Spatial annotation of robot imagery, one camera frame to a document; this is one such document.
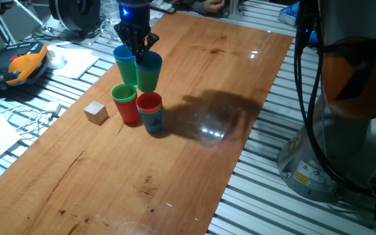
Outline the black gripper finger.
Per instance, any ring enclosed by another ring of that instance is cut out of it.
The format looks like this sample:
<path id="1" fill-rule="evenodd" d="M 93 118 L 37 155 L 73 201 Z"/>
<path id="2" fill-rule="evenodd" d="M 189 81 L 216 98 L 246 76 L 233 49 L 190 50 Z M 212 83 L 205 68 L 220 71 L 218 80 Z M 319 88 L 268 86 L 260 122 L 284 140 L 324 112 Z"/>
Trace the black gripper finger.
<path id="1" fill-rule="evenodd" d="M 133 55 L 137 56 L 140 47 L 137 29 L 131 24 L 120 22 L 114 26 L 114 30 L 122 43 L 130 48 Z"/>
<path id="2" fill-rule="evenodd" d="M 139 43 L 137 47 L 136 62 L 141 63 L 144 56 L 149 52 L 150 48 L 159 40 L 159 36 L 149 32 Z"/>

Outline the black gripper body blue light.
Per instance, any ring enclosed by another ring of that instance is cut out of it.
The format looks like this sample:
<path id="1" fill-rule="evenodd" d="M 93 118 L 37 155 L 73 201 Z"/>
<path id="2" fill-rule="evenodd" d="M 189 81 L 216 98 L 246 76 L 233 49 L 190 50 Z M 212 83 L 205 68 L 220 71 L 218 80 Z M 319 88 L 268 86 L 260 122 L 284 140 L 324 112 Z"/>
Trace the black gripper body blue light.
<path id="1" fill-rule="evenodd" d="M 148 33 L 151 28 L 149 0 L 117 0 L 119 4 L 120 22 L 116 25 L 116 32 L 128 29 Z"/>

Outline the person's bare hand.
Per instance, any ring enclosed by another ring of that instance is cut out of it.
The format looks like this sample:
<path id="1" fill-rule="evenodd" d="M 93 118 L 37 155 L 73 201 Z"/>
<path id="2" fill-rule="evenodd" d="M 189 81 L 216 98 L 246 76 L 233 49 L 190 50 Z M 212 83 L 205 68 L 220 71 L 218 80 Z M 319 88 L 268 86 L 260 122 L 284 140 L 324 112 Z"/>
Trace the person's bare hand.
<path id="1" fill-rule="evenodd" d="M 225 7 L 225 0 L 205 0 L 204 11 L 207 13 L 217 13 Z"/>

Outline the person's hand with black strap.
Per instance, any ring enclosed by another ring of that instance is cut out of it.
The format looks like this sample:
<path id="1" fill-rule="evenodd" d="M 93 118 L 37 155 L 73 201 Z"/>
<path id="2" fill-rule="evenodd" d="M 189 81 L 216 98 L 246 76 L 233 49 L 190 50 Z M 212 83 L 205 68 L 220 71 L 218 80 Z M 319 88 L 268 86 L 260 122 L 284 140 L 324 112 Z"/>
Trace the person's hand with black strap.
<path id="1" fill-rule="evenodd" d="M 7 10 L 11 9 L 15 3 L 13 1 L 0 2 L 0 14 L 4 14 Z"/>

